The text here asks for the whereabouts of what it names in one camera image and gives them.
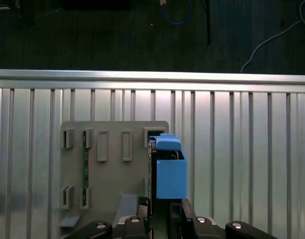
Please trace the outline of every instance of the green circuit board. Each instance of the green circuit board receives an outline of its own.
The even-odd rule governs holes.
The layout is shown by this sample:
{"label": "green circuit board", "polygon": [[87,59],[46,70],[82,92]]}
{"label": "green circuit board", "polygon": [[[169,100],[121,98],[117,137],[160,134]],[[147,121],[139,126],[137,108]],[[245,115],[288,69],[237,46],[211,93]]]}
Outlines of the green circuit board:
{"label": "green circuit board", "polygon": [[89,169],[88,169],[89,150],[86,146],[86,132],[83,133],[83,205],[86,205],[86,190],[89,186]]}

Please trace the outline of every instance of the rectangular slot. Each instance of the rectangular slot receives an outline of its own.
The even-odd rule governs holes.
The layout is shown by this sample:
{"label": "rectangular slot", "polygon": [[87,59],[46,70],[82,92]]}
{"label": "rectangular slot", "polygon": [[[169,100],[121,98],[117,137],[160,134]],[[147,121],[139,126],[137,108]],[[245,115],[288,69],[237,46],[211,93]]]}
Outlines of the rectangular slot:
{"label": "rectangular slot", "polygon": [[122,160],[132,161],[132,130],[122,132]]}
{"label": "rectangular slot", "polygon": [[92,188],[88,187],[85,192],[82,189],[80,195],[80,208],[84,210],[89,209],[91,206]]}
{"label": "rectangular slot", "polygon": [[144,127],[144,147],[148,147],[150,136],[159,136],[161,133],[167,133],[164,127]]}
{"label": "rectangular slot", "polygon": [[86,128],[84,130],[84,135],[84,141],[86,141],[86,148],[91,148],[94,142],[94,130],[92,128]]}
{"label": "rectangular slot", "polygon": [[63,148],[74,147],[74,129],[73,128],[68,128],[63,131],[62,147]]}
{"label": "rectangular slot", "polygon": [[98,162],[108,161],[108,130],[102,130],[99,132],[97,150],[98,150],[97,161]]}
{"label": "rectangular slot", "polygon": [[71,209],[74,204],[74,187],[67,186],[61,190],[61,208]]}
{"label": "rectangular slot", "polygon": [[66,148],[66,145],[67,145],[67,132],[66,131],[64,131],[64,138],[63,138],[63,140],[64,140],[64,148]]}

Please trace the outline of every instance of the gray plastic panel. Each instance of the gray plastic panel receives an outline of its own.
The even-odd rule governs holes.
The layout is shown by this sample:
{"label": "gray plastic panel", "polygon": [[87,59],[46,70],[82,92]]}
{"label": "gray plastic panel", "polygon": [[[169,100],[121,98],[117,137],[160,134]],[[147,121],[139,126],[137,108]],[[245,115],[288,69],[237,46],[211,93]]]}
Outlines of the gray plastic panel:
{"label": "gray plastic panel", "polygon": [[[73,147],[61,149],[61,235],[69,227],[77,229],[98,219],[113,223],[121,195],[144,196],[148,175],[145,137],[155,134],[156,129],[169,132],[166,121],[80,121],[63,123],[62,139],[68,129],[74,129],[74,138],[70,138]],[[89,149],[89,190],[82,206],[84,131]],[[78,223],[71,220],[80,215]]]}

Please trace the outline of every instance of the corrugated metal wall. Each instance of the corrugated metal wall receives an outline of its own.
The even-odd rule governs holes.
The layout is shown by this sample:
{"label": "corrugated metal wall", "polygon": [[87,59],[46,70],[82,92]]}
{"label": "corrugated metal wall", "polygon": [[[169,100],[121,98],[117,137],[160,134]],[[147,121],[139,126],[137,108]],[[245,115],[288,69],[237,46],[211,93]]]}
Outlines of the corrugated metal wall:
{"label": "corrugated metal wall", "polygon": [[0,80],[0,239],[56,238],[67,120],[166,120],[198,215],[305,239],[305,85]]}

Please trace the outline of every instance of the blue plastic block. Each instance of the blue plastic block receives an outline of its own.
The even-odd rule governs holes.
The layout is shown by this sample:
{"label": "blue plastic block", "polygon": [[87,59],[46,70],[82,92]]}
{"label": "blue plastic block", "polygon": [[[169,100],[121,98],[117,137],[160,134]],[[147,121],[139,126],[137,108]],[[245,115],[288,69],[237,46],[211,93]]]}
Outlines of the blue plastic block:
{"label": "blue plastic block", "polygon": [[157,198],[186,199],[187,191],[187,160],[157,160]]}
{"label": "blue plastic block", "polygon": [[157,150],[181,151],[180,140],[170,133],[162,133],[156,137]]}

